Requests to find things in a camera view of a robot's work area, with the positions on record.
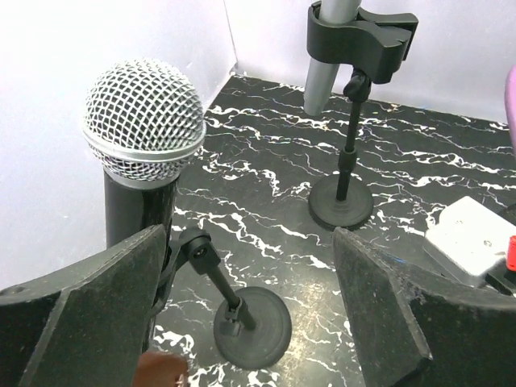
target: microphone holder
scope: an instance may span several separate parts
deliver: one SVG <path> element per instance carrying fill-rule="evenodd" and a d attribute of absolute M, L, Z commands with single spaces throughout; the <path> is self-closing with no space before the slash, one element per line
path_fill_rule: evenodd
<path fill-rule="evenodd" d="M 213 326 L 215 344 L 224 359 L 247 370 L 267 368 L 281 359 L 292 337 L 292 320 L 281 298 L 256 286 L 234 291 L 218 266 L 221 259 L 210 234 L 198 227 L 187 228 L 179 240 L 171 240 L 169 254 L 176 259 L 169 260 L 174 264 L 161 274 L 162 285 L 170 289 L 175 272 L 190 262 L 224 297 Z"/>
<path fill-rule="evenodd" d="M 318 20 L 321 2 L 308 11 L 307 50 L 312 58 L 334 65 L 352 65 L 353 74 L 343 91 L 352 102 L 346 144 L 339 154 L 339 174 L 318 181 L 310 191 L 310 215 L 322 227 L 356 229 L 371 217 L 372 194 L 365 183 L 352 178 L 356 166 L 356 136 L 362 104 L 371 85 L 389 83 L 407 58 L 418 19 L 412 14 L 376 15 L 362 8 L 356 20 L 328 26 Z"/>

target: marble surface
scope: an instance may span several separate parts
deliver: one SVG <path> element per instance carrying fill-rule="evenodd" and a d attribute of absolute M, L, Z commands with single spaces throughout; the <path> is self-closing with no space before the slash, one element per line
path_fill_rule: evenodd
<path fill-rule="evenodd" d="M 316 119 L 301 106 L 297 87 L 233 77 L 206 115 L 199 160 L 181 175 L 174 235 L 204 227 L 231 284 L 275 291 L 293 320 L 292 342 L 278 364 L 237 369 L 214 346 L 212 322 L 222 297 L 185 266 L 158 317 L 153 345 L 189 359 L 192 386 L 364 386 L 331 233 L 307 208 L 310 187 L 336 170 L 350 104 L 333 96 Z M 447 204 L 469 195 L 499 210 L 516 201 L 505 124 L 368 102 L 358 147 L 355 176 L 368 183 L 376 206 L 357 233 L 423 267 L 432 268 L 422 235 Z"/>

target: round black base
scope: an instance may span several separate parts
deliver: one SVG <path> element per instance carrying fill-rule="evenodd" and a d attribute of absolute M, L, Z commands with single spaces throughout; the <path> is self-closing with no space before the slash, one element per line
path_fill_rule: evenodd
<path fill-rule="evenodd" d="M 314 185 L 308 197 L 310 215 L 317 224 L 328 230 L 336 227 L 355 230 L 371 217 L 371 191 L 362 181 L 352 178 L 346 200 L 339 202 L 335 199 L 338 183 L 339 175 L 329 175 Z"/>
<path fill-rule="evenodd" d="M 214 321 L 215 344 L 224 359 L 247 370 L 270 367 L 285 354 L 292 337 L 292 321 L 285 303 L 275 293 L 259 287 L 235 292 L 248 304 L 256 320 L 256 329 L 243 327 L 237 336 L 223 335 L 220 323 L 225 321 L 227 302 L 218 308 Z"/>

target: white backdrop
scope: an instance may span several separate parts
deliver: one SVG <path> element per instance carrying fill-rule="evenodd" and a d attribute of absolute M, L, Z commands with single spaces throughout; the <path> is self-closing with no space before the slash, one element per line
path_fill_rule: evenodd
<path fill-rule="evenodd" d="M 209 106 L 235 65 L 223 0 L 0 2 L 0 289 L 102 250 L 87 88 L 115 61 L 177 66 Z"/>
<path fill-rule="evenodd" d="M 226 0 L 239 72 L 304 86 L 312 2 Z M 373 88 L 372 98 L 506 121 L 504 83 L 516 64 L 515 0 L 363 0 L 362 7 L 412 12 L 420 20 L 409 59 L 390 84 Z M 341 67 L 335 92 L 350 73 Z"/>

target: microphone head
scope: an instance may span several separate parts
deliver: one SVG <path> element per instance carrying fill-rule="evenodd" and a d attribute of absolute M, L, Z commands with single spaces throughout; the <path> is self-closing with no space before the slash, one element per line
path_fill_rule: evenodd
<path fill-rule="evenodd" d="M 151 189 L 179 177 L 206 135 L 202 104 L 188 78 L 154 59 L 126 60 L 89 90 L 83 134 L 120 184 Z"/>

